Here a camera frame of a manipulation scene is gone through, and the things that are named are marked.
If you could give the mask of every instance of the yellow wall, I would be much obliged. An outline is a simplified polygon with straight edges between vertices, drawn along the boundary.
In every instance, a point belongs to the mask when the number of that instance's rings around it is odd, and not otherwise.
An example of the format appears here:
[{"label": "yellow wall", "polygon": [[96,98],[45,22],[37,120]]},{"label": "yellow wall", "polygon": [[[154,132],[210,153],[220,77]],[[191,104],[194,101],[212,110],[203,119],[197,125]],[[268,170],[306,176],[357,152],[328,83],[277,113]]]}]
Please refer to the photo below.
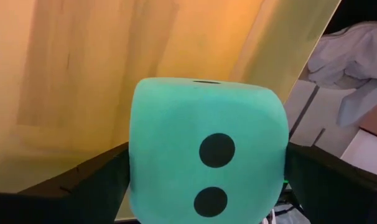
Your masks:
[{"label": "yellow wall", "polygon": [[266,86],[284,101],[339,0],[0,0],[0,191],[128,140],[146,77]]}]

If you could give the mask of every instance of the teal dice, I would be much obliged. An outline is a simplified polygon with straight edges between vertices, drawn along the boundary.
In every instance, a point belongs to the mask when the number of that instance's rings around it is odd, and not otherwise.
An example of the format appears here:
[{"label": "teal dice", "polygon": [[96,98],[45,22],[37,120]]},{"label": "teal dice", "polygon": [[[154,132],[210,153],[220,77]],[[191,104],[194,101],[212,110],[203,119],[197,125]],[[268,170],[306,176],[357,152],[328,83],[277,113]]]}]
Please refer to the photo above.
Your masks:
[{"label": "teal dice", "polygon": [[281,191],[287,143],[267,88],[142,80],[129,133],[133,213],[142,224],[259,223]]}]

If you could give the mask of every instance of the white fabric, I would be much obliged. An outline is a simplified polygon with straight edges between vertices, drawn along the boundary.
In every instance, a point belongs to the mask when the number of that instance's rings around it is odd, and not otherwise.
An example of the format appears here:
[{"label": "white fabric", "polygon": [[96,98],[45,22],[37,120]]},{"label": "white fabric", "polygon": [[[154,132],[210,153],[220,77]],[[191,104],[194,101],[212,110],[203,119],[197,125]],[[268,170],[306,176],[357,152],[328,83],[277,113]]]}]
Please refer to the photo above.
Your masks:
[{"label": "white fabric", "polygon": [[356,124],[377,105],[377,22],[323,36],[307,66],[307,78],[318,86],[357,88],[342,100],[337,119],[339,126]]}]

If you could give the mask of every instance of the dice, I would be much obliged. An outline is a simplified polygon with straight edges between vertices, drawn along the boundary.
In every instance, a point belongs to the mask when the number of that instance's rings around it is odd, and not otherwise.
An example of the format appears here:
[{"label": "dice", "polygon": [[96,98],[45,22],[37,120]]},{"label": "dice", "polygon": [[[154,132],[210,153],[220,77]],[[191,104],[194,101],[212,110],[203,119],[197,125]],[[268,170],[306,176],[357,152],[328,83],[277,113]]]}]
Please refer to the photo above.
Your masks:
[{"label": "dice", "polygon": [[147,78],[130,122],[130,202],[142,224],[259,223],[277,202],[289,130],[271,90]]}]

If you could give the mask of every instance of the black dot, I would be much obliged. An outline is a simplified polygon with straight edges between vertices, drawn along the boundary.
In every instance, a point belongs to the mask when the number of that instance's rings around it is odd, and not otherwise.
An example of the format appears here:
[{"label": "black dot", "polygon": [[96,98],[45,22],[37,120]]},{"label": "black dot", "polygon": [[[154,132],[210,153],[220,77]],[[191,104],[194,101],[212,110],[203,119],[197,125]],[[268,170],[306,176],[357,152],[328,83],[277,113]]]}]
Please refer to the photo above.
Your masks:
[{"label": "black dot", "polygon": [[200,146],[201,161],[208,167],[218,168],[229,163],[236,151],[234,141],[227,134],[216,133],[206,137]]},{"label": "black dot", "polygon": [[200,191],[194,200],[195,211],[203,217],[215,217],[227,206],[227,194],[218,187],[208,187]]},{"label": "black dot", "polygon": [[197,80],[197,81],[193,81],[193,82],[200,82],[200,83],[209,83],[209,84],[220,84],[218,82],[211,82],[211,81],[200,81],[200,80]]}]

